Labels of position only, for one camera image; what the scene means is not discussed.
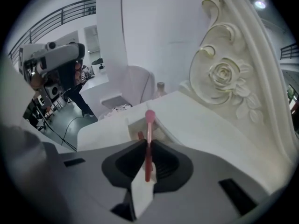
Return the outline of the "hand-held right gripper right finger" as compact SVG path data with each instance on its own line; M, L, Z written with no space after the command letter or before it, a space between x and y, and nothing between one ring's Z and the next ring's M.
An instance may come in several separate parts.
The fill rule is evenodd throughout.
M154 193L179 190L193 175L192 160L184 153L183 146L158 140L152 143L152 160L156 167L157 182Z

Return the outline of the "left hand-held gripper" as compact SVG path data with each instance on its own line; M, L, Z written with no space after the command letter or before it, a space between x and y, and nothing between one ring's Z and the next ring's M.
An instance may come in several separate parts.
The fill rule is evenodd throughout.
M71 42L61 46L56 42L25 44L19 48L18 71L29 82L35 74L45 76L84 57L85 46L81 43Z

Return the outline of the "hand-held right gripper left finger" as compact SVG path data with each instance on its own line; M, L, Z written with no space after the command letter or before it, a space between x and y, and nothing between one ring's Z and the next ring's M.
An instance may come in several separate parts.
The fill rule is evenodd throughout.
M146 140L134 141L102 162L102 172L113 186L131 188L131 182L145 161L146 146Z

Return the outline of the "person's left hand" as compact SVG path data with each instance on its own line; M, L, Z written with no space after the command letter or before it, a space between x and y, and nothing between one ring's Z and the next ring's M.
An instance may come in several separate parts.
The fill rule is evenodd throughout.
M30 86L33 90L38 90L47 83L47 74L39 74L37 71L31 77Z

